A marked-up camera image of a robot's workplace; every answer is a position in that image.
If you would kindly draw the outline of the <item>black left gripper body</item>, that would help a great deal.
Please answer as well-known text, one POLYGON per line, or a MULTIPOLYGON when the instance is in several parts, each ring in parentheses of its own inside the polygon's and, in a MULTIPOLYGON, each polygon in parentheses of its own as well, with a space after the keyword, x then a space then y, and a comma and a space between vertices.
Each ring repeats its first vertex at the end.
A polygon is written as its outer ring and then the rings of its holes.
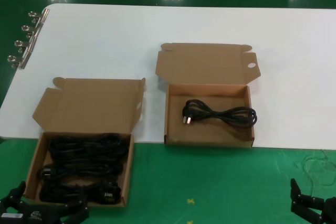
POLYGON ((30 205, 24 202, 4 204, 1 202, 1 223, 62 223, 63 214, 55 207, 30 205))

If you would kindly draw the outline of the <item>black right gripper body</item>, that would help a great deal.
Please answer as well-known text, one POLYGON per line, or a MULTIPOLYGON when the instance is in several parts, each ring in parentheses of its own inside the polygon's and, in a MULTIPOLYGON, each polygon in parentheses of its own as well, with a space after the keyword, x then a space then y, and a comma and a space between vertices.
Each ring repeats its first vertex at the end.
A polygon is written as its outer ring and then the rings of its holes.
POLYGON ((322 219, 323 223, 327 224, 335 224, 335 206, 336 206, 336 198, 328 198, 324 202, 323 210, 322 210, 322 219))

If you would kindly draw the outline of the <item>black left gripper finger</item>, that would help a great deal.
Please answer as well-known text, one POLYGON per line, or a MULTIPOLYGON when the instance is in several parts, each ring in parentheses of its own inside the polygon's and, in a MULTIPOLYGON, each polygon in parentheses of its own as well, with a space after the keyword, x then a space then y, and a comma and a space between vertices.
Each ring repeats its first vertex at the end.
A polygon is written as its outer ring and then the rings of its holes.
POLYGON ((1 199, 1 208, 20 208, 22 204, 21 198, 25 189, 25 181, 22 181, 18 187, 11 189, 8 195, 1 199))
POLYGON ((62 216, 66 220, 86 220, 89 217, 87 196, 81 195, 65 204, 62 216))

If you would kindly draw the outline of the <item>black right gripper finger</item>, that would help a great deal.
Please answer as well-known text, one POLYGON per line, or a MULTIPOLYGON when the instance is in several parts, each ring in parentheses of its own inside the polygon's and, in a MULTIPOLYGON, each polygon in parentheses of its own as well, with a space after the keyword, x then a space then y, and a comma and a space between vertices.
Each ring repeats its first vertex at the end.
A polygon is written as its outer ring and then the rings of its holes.
POLYGON ((294 178, 290 180, 291 186, 291 212, 302 219, 322 219, 322 214, 318 214, 315 210, 323 210, 324 199, 304 195, 294 178))

